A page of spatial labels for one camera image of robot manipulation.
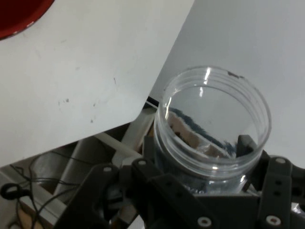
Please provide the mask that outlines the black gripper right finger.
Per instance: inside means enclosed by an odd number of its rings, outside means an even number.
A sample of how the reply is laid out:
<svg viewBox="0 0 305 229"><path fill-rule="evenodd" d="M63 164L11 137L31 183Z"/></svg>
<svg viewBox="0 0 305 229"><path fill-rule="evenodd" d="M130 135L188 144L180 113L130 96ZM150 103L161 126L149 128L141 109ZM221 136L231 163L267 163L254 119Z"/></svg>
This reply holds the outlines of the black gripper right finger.
<svg viewBox="0 0 305 229"><path fill-rule="evenodd" d="M305 170L288 159L265 151L241 176L243 192L254 188L249 198L236 204L238 229L303 229L305 227Z"/></svg>

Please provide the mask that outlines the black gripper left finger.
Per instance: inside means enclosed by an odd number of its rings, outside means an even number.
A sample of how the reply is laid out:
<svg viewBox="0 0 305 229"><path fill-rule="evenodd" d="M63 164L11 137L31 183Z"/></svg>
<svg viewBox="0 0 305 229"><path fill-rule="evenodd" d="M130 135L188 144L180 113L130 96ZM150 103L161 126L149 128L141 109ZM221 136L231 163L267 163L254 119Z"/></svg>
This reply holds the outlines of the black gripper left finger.
<svg viewBox="0 0 305 229"><path fill-rule="evenodd" d="M118 168L94 166L55 224L57 229L108 229L133 205L147 229L218 229L219 218L173 175L145 157Z"/></svg>

